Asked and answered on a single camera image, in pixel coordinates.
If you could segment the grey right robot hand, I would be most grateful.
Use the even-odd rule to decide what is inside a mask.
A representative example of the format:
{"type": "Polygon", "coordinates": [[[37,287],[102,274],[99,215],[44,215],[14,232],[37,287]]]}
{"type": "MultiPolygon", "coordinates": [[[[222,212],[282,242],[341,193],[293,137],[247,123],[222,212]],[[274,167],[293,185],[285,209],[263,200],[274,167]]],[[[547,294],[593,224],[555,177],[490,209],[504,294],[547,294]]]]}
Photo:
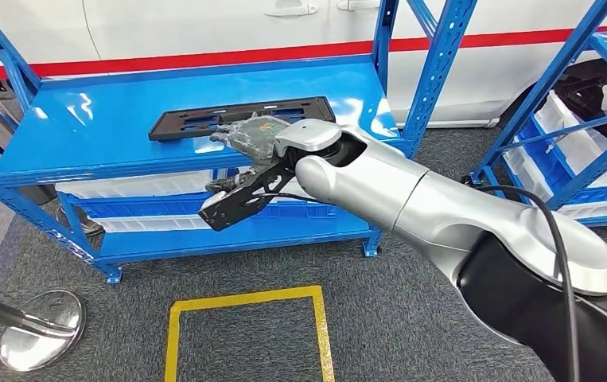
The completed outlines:
{"type": "Polygon", "coordinates": [[[229,193],[256,178],[274,163],[275,136],[289,125],[290,123],[270,115],[253,114],[249,119],[219,126],[209,135],[209,140],[221,142],[226,147],[248,156],[252,165],[246,172],[210,181],[205,189],[214,194],[221,191],[229,193]]]}

